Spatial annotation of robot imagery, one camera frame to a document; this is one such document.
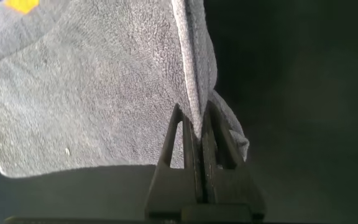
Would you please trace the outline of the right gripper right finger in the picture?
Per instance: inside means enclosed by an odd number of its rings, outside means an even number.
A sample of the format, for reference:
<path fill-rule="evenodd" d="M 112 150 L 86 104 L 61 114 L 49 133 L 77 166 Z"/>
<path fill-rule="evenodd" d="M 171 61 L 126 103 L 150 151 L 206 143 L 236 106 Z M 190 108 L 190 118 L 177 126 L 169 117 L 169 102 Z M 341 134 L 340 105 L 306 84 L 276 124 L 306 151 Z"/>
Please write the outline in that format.
<path fill-rule="evenodd" d="M 218 107 L 207 103 L 202 131 L 207 201 L 245 206 L 251 218 L 265 216 L 265 203 Z"/>

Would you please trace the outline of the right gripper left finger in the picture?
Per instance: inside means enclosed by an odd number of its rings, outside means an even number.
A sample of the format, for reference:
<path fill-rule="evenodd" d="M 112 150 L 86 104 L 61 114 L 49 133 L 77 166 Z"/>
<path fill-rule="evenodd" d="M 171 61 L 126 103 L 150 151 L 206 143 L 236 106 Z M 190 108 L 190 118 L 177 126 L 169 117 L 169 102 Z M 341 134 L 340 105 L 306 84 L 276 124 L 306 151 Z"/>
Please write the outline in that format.
<path fill-rule="evenodd" d="M 178 123 L 182 123 L 182 169 L 170 167 Z M 203 199 L 197 139 L 190 119 L 175 105 L 145 203 L 146 218 L 180 218 Z"/>

